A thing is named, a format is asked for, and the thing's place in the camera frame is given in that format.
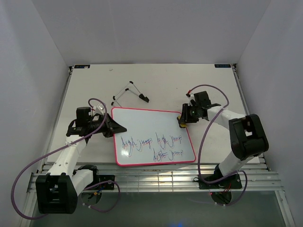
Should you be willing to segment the round yellow black eraser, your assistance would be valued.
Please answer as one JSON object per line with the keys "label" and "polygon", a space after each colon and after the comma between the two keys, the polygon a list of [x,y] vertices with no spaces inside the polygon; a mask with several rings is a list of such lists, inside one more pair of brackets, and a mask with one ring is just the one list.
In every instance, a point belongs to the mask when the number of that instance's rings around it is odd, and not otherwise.
{"label": "round yellow black eraser", "polygon": [[181,118],[181,115],[177,117],[177,121],[178,121],[178,124],[179,124],[180,128],[186,128],[187,127],[186,123]]}

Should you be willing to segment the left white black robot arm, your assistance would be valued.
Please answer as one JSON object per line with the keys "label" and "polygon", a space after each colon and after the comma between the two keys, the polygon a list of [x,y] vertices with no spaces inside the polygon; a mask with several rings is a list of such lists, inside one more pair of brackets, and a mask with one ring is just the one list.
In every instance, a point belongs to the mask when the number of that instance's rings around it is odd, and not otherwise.
{"label": "left white black robot arm", "polygon": [[93,134],[101,133],[111,138],[127,129],[104,114],[100,107],[79,107],[76,119],[66,133],[65,148],[45,175],[36,179],[39,212],[42,214],[72,214],[77,207],[78,196],[83,190],[95,190],[93,195],[100,199],[103,189],[112,190],[114,176],[100,176],[94,165],[75,169],[82,151]]}

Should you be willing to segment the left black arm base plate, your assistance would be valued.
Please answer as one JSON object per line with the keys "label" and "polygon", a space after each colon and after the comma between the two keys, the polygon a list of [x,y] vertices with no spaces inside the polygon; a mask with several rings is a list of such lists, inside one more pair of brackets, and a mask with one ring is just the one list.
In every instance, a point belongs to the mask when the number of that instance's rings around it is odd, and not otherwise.
{"label": "left black arm base plate", "polygon": [[115,180],[115,175],[97,175],[94,184],[102,182],[102,184],[99,184],[94,187],[94,190],[96,191],[102,191],[102,190],[113,190],[114,184],[112,183]]}

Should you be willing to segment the pink framed whiteboard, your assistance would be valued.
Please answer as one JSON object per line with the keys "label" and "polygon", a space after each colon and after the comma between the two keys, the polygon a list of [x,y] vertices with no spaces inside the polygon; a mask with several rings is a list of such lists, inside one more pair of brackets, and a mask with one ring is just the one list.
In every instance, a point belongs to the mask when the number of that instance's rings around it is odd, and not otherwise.
{"label": "pink framed whiteboard", "polygon": [[180,128],[176,111],[114,107],[111,116],[126,128],[114,135],[119,166],[193,163],[194,147],[186,128]]}

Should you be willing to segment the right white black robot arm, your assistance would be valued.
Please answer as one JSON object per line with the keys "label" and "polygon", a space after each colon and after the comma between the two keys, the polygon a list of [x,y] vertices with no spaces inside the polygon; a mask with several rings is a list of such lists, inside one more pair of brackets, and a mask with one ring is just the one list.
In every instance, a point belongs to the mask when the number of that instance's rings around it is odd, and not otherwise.
{"label": "right white black robot arm", "polygon": [[205,133],[213,123],[229,131],[231,151],[228,156],[216,166],[210,177],[198,176],[199,181],[205,184],[224,188],[231,182],[231,176],[236,175],[248,161],[268,151],[269,143],[261,120],[256,114],[238,114],[212,103],[205,91],[188,91],[186,96],[189,102],[182,105],[181,115],[177,118],[180,128],[204,119],[209,122]]}

